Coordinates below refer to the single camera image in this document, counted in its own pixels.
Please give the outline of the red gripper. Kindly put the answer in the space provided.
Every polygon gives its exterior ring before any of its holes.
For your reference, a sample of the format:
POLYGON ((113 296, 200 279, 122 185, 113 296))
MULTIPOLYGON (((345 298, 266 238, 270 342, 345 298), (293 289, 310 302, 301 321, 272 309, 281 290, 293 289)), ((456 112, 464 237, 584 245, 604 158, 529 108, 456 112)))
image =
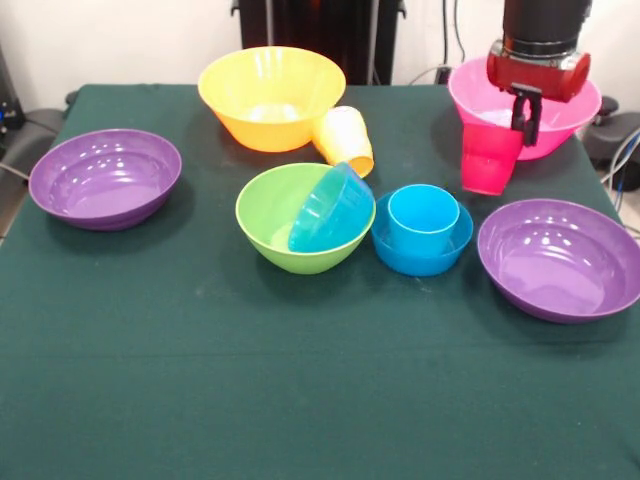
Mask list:
MULTIPOLYGON (((557 58, 522 57, 509 51, 496 40, 487 57, 487 77, 503 91, 538 92, 543 98, 569 102, 579 94, 587 81, 591 67, 588 53, 574 51, 557 58)), ((540 95, 516 92, 512 108, 511 129, 524 131, 524 145, 535 146, 538 140, 542 99, 540 95), (529 118, 524 107, 529 104, 529 118)))

